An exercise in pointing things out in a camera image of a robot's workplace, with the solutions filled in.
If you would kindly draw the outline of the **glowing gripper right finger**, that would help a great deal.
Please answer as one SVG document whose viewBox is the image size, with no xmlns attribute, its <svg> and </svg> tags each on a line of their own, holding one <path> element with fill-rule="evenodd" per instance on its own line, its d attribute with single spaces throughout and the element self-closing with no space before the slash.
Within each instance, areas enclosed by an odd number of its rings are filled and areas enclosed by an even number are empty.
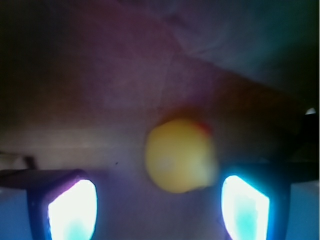
<svg viewBox="0 0 320 240">
<path fill-rule="evenodd" d="M 284 240 L 290 183 L 280 166 L 226 166 L 220 180 L 222 221 L 231 240 Z"/>
</svg>

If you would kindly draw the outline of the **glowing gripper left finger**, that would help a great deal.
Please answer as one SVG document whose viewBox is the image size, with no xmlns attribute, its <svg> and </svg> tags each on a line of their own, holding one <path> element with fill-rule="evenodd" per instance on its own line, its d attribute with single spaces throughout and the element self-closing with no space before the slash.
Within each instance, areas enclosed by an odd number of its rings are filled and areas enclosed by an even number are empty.
<svg viewBox="0 0 320 240">
<path fill-rule="evenodd" d="M 97 223 L 98 193 L 83 170 L 33 170 L 27 188 L 34 240 L 90 240 Z"/>
</svg>

